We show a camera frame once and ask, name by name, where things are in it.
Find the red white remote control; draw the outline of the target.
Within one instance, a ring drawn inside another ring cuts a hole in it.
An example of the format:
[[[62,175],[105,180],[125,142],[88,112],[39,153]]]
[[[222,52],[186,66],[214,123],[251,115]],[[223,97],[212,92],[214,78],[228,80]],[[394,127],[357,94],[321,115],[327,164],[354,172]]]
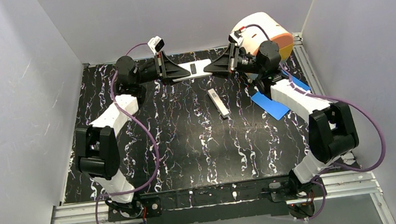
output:
[[[178,79],[174,79],[173,82],[180,82],[184,80],[193,80],[204,77],[209,77],[212,75],[210,72],[205,72],[204,68],[211,63],[211,59],[203,59],[194,62],[188,62],[179,64],[180,67],[190,72],[190,75],[187,77],[182,77]]]

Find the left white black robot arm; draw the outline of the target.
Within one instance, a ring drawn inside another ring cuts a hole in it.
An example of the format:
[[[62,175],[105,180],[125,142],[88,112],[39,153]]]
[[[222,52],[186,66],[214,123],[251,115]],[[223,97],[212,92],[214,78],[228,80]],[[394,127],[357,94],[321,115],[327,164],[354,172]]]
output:
[[[110,95],[112,104],[97,119],[86,127],[75,130],[75,167],[100,184],[105,195],[105,203],[115,212],[125,217],[138,218],[144,213],[139,191],[147,187],[153,178],[134,187],[120,171],[121,158],[117,137],[128,120],[135,123],[134,114],[144,104],[145,83],[174,80],[190,76],[191,72],[173,63],[164,52],[156,53],[153,59],[138,66],[127,55],[120,57],[111,79]]]

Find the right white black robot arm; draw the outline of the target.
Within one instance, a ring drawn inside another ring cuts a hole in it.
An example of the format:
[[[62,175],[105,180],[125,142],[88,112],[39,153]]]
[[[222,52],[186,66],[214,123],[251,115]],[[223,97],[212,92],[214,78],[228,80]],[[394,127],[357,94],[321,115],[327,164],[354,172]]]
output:
[[[215,77],[225,77],[233,72],[255,74],[253,80],[262,95],[279,102],[308,123],[309,152],[288,173],[287,182],[265,188],[272,197],[282,195],[294,197],[306,193],[304,203],[289,205],[293,219],[306,221],[314,219],[322,211],[316,209],[313,201],[314,188],[319,188],[322,197],[327,191],[319,181],[320,174],[341,156],[359,145],[359,138],[349,104],[317,98],[308,90],[294,83],[293,76],[287,75],[282,65],[279,46],[271,40],[263,41],[256,54],[244,53],[233,44],[204,70]]]

